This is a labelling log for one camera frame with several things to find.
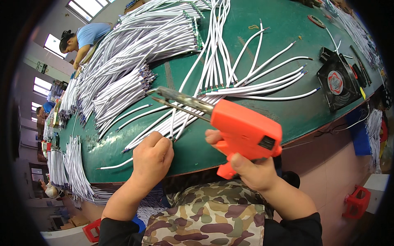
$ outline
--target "orange soldering iron handle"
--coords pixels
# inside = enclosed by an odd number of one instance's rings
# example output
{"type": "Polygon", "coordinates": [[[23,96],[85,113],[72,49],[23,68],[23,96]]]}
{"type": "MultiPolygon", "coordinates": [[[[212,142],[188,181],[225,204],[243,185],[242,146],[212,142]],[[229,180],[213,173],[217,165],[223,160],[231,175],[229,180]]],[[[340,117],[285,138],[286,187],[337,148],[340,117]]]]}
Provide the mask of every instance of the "orange soldering iron handle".
{"type": "Polygon", "coordinates": [[[214,107],[211,125],[220,130],[222,141],[216,147],[227,155],[227,162],[217,174],[231,179],[236,172],[230,160],[240,153],[249,160],[278,156],[282,152],[282,127],[277,122],[246,107],[227,100],[220,100],[214,107]]]}

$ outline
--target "green workbench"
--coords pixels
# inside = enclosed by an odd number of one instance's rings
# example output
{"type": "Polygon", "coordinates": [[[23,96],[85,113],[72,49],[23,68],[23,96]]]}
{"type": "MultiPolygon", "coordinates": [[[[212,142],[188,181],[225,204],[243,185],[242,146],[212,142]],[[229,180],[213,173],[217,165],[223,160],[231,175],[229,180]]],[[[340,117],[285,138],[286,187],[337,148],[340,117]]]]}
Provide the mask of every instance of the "green workbench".
{"type": "MultiPolygon", "coordinates": [[[[205,40],[207,35],[209,12],[204,12],[204,14],[206,18],[202,21],[200,31],[205,40]]],[[[322,63],[318,59],[319,50],[322,46],[325,46],[330,50],[335,50],[335,48],[327,31],[312,23],[307,18],[307,15],[314,15],[322,20],[329,28],[336,42],[339,42],[339,39],[342,40],[339,49],[340,53],[354,56],[349,46],[352,44],[356,49],[357,46],[354,44],[348,33],[345,30],[340,30],[336,26],[332,25],[318,9],[312,9],[301,5],[298,2],[288,0],[233,0],[231,2],[229,16],[223,29],[223,39],[226,42],[232,58],[232,63],[235,62],[243,44],[249,39],[249,37],[257,32],[256,29],[248,29],[248,26],[254,24],[259,25],[259,18],[261,18],[264,27],[270,26],[271,29],[264,32],[262,47],[257,61],[258,65],[261,65],[271,56],[283,50],[293,41],[297,41],[293,47],[271,62],[267,68],[273,67],[289,58],[300,55],[312,57],[314,60],[293,61],[280,69],[267,74],[261,78],[258,83],[277,78],[289,73],[290,71],[296,70],[305,63],[308,63],[306,69],[309,73],[295,84],[276,92],[272,96],[280,97],[299,95],[320,87],[319,80],[316,76],[316,72],[322,66],[322,63]]],[[[238,78],[242,79],[248,74],[254,59],[258,41],[258,37],[252,40],[248,46],[249,48],[241,58],[236,70],[238,78]]],[[[366,65],[367,71],[372,80],[372,85],[370,87],[367,86],[364,89],[368,97],[380,87],[382,81],[379,73],[377,71],[373,71],[368,66],[367,61],[362,56],[362,53],[360,51],[358,52],[361,59],[363,59],[363,63],[366,65]]],[[[156,87],[162,85],[179,89],[180,84],[196,58],[197,55],[189,55],[173,59],[157,66],[153,71],[159,74],[159,76],[152,86],[156,87]]],[[[202,63],[197,65],[183,90],[184,93],[190,95],[194,93],[198,80],[201,76],[202,67],[202,63]]],[[[283,144],[300,138],[303,135],[326,125],[327,123],[330,123],[331,121],[343,116],[363,101],[363,99],[360,98],[351,105],[331,113],[323,90],[319,90],[313,95],[300,100],[284,102],[241,100],[230,97],[227,99],[249,107],[280,123],[283,129],[283,144]]],[[[126,112],[149,103],[152,103],[153,106],[138,111],[125,119],[120,120],[107,132],[99,143],[97,142],[98,135],[94,126],[94,117],[90,117],[85,129],[82,129],[82,126],[79,125],[79,119],[77,120],[74,136],[81,136],[82,159],[85,174],[91,183],[123,182],[130,177],[133,171],[132,163],[128,163],[125,166],[116,169],[96,170],[96,168],[117,165],[131,158],[132,151],[128,151],[123,154],[121,151],[134,137],[149,126],[154,120],[162,116],[166,111],[145,116],[134,121],[132,124],[127,125],[119,132],[114,131],[118,126],[126,122],[131,117],[162,106],[149,97],[146,97],[132,105],[126,110],[126,112]]],[[[65,151],[66,143],[69,141],[69,136],[72,133],[75,120],[75,116],[73,116],[69,120],[67,128],[62,130],[60,133],[60,147],[63,151],[65,151]]],[[[224,155],[213,149],[205,142],[204,131],[206,129],[212,129],[212,127],[209,123],[200,119],[187,127],[182,137],[174,144],[175,157],[168,175],[194,172],[218,166],[219,164],[226,162],[224,155]]]]}

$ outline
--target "camouflage apron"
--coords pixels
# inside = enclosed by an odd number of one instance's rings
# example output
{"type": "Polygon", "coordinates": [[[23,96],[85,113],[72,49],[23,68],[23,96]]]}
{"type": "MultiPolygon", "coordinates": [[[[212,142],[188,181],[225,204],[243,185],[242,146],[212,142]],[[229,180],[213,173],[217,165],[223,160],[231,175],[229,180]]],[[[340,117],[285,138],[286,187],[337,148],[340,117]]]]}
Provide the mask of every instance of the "camouflage apron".
{"type": "Polygon", "coordinates": [[[263,245],[262,196],[241,180],[197,185],[168,196],[172,208],[151,216],[142,245],[263,245]]]}

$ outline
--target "red plastic stool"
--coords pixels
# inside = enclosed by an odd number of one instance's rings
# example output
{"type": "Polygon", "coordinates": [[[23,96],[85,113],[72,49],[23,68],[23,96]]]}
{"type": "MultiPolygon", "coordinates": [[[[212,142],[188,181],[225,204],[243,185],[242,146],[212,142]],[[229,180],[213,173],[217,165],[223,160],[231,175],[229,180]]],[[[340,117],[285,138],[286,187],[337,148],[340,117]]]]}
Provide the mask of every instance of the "red plastic stool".
{"type": "Polygon", "coordinates": [[[356,185],[356,190],[353,192],[353,194],[347,194],[345,197],[345,202],[347,203],[348,207],[342,216],[353,219],[361,218],[368,208],[370,198],[371,192],[369,192],[369,190],[362,186],[356,185]]]}
{"type": "Polygon", "coordinates": [[[84,228],[82,228],[82,230],[84,231],[87,239],[89,240],[89,242],[98,242],[99,241],[99,236],[100,236],[100,226],[101,223],[101,218],[98,220],[93,221],[92,223],[90,223],[89,225],[85,226],[84,228]],[[98,236],[93,236],[91,230],[92,229],[96,229],[96,232],[98,234],[98,236]]]}

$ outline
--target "blue shirt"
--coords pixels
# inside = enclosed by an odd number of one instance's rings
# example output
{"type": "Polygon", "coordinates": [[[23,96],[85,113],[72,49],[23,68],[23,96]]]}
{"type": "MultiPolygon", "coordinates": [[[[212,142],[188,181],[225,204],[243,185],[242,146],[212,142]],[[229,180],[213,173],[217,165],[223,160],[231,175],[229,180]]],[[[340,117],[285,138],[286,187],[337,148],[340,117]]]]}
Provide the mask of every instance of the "blue shirt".
{"type": "Polygon", "coordinates": [[[51,109],[53,107],[55,107],[55,105],[56,105],[56,103],[54,103],[54,102],[46,102],[46,103],[44,103],[44,105],[43,105],[44,111],[46,113],[49,113],[51,111],[51,109]]]}
{"type": "Polygon", "coordinates": [[[109,23],[90,23],[78,29],[76,32],[76,38],[78,40],[78,48],[90,44],[93,45],[99,40],[104,34],[109,32],[111,25],[109,23]]]}

